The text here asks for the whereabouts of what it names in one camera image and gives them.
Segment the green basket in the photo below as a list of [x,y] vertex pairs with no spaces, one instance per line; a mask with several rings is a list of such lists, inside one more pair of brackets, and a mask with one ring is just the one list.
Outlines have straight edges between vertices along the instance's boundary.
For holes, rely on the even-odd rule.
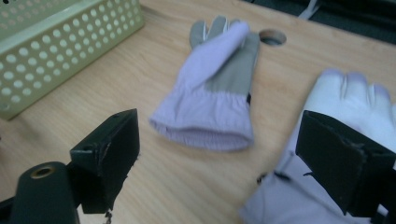
[[0,118],[18,115],[143,24],[138,0],[3,0]]

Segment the glove cuff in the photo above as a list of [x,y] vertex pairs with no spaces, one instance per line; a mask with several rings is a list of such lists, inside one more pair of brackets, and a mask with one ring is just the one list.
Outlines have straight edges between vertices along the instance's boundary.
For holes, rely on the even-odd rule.
[[241,218],[247,224],[370,223],[367,217],[344,216],[326,190],[312,176],[305,176],[311,171],[294,153],[299,127],[294,128],[275,170],[240,209]]
[[149,122],[168,139],[191,147],[237,150],[254,139],[247,97],[225,92],[173,90]]

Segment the lavender glove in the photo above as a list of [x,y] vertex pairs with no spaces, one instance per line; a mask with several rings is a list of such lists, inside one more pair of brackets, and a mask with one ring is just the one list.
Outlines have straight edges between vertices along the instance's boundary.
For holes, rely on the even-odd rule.
[[[396,152],[396,104],[380,84],[369,85],[361,73],[327,69],[318,78],[304,104],[310,110],[338,119],[347,126]],[[267,175],[240,210],[247,224],[368,224],[368,217],[344,216],[311,170],[295,154],[299,120],[275,170]],[[378,212],[387,211],[379,207]]]
[[177,83],[149,119],[168,139],[191,147],[236,150],[253,143],[251,78],[260,39],[243,21],[217,17],[191,28],[192,52]]

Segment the table surface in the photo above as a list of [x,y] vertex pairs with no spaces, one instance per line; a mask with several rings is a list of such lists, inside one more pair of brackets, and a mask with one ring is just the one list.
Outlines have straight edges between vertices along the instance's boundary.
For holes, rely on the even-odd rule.
[[[237,0],[141,0],[145,26],[11,121],[0,120],[0,201],[19,176],[69,150],[112,114],[137,108],[141,158],[116,200],[113,223],[241,223],[237,210],[273,169],[304,99],[327,67],[361,71],[396,97],[396,47]],[[261,44],[252,86],[255,145],[234,153],[185,147],[156,133],[149,116],[190,53],[191,25],[217,15],[276,29]],[[81,223],[102,223],[82,215]]]

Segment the screw hole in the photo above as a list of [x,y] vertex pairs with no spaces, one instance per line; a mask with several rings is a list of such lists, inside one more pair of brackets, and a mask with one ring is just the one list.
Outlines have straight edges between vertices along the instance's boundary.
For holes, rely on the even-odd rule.
[[259,32],[260,41],[270,46],[282,46],[286,43],[286,36],[278,30],[262,30]]
[[51,175],[53,172],[55,172],[55,168],[53,168],[52,166],[43,166],[33,171],[30,174],[30,177],[32,177],[33,179],[41,179]]

